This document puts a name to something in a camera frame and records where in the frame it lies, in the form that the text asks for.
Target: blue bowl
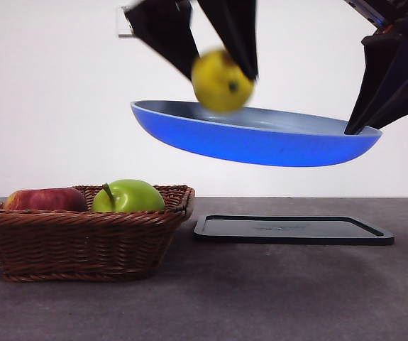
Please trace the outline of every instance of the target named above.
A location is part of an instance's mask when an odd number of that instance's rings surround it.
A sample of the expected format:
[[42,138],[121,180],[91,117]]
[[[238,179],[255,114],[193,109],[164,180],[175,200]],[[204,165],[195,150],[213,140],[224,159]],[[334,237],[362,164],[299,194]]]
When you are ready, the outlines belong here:
[[270,109],[221,116],[198,102],[131,103],[139,124],[158,140],[212,158],[268,166],[329,166],[364,154],[382,136],[365,127],[345,135],[347,121]]

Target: electrical socket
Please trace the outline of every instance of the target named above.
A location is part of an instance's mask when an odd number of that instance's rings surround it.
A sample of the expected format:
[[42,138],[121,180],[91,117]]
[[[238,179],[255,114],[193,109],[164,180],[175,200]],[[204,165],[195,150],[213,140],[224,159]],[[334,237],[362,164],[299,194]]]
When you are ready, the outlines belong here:
[[119,38],[132,38],[134,37],[133,29],[129,21],[125,17],[125,9],[129,9],[139,4],[140,0],[126,0],[124,5],[116,7],[116,27],[117,35]]

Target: green apple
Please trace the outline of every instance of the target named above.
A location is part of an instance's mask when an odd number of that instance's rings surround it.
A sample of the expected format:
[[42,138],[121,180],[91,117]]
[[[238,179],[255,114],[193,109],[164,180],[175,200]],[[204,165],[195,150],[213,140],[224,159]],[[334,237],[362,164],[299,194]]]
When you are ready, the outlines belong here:
[[105,183],[92,203],[95,212],[164,210],[164,200],[156,188],[142,180],[123,179]]

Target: white backdrop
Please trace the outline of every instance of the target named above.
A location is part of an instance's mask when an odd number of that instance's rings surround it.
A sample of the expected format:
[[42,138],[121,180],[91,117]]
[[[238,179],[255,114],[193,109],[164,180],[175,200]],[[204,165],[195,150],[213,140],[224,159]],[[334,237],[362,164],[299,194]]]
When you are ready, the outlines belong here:
[[[361,157],[282,168],[194,155],[141,129],[129,103],[195,100],[138,39],[116,36],[123,0],[0,0],[0,196],[119,178],[198,196],[408,197],[408,117]],[[221,46],[197,3],[200,51]],[[347,120],[374,28],[342,0],[258,1],[260,78],[248,105]]]

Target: woven basket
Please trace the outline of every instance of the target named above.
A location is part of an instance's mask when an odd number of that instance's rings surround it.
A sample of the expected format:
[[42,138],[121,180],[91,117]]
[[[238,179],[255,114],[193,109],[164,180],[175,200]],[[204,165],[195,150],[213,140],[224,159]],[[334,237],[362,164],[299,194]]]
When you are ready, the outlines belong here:
[[[3,210],[0,267],[7,281],[130,281],[152,276],[175,230],[193,210],[194,190],[155,186],[163,211]],[[74,186],[90,207],[101,186]]]

